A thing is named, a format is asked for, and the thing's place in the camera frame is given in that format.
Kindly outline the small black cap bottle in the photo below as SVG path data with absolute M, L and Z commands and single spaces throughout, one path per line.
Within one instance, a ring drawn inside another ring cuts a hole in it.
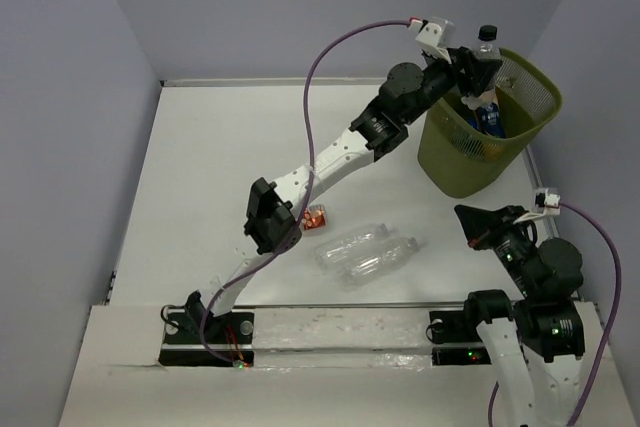
M 474 48 L 477 58 L 491 60 L 501 59 L 500 50 L 496 46 L 497 34 L 498 27 L 495 25 L 486 24 L 480 27 L 478 42 Z M 479 97 L 462 97 L 462 103 L 473 112 L 476 112 L 480 108 L 488 107 L 496 98 L 495 83 L 496 73 L 493 74 L 485 91 Z

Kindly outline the orange juice bottle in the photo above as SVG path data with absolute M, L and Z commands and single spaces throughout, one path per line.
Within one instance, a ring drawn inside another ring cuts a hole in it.
M 484 94 L 484 99 L 486 100 L 486 103 L 478 107 L 475 111 L 478 130 L 486 136 L 505 139 L 506 132 L 502 123 L 496 92 L 494 90 L 486 92 Z M 485 156 L 488 159 L 497 158 L 501 151 L 502 145 L 500 143 L 495 143 L 494 141 L 489 142 L 484 147 Z

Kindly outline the red cap red label bottle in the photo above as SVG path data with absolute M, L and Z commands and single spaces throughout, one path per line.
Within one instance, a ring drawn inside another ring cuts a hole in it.
M 309 205 L 304 211 L 301 225 L 304 231 L 325 227 L 327 225 L 327 212 L 325 206 L 322 204 Z

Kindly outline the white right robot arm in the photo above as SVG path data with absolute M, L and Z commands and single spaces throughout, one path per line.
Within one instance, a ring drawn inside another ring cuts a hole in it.
M 584 326 L 572 299 L 582 286 L 582 256 L 558 237 L 535 241 L 521 206 L 457 205 L 468 246 L 493 252 L 523 298 L 501 290 L 468 295 L 462 331 L 481 339 L 497 371 L 513 426 L 566 426 L 580 396 Z

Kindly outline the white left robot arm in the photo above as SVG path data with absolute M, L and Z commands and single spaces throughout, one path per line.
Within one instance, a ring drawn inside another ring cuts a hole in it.
M 231 278 L 209 302 L 199 292 L 187 298 L 186 328 L 195 339 L 209 342 L 251 278 L 300 240 L 307 205 L 351 173 L 391 153 L 408 137 L 408 127 L 452 90 L 478 97 L 489 90 L 502 65 L 499 55 L 465 47 L 451 49 L 446 59 L 426 67 L 395 65 L 378 94 L 341 135 L 310 161 L 275 180 L 257 179 L 251 186 L 243 233 L 250 244 Z

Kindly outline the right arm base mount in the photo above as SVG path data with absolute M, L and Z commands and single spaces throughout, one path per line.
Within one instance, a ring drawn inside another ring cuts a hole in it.
M 491 364 L 487 349 L 479 335 L 470 329 L 462 310 L 430 311 L 425 335 L 432 344 L 434 366 Z

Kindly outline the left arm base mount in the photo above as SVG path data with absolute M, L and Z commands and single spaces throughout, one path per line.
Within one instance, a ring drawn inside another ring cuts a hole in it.
M 254 365 L 253 312 L 231 312 L 205 328 L 204 338 L 215 355 L 202 344 L 198 326 L 182 306 L 163 306 L 160 318 L 164 331 L 158 362 L 162 366 L 244 369 Z

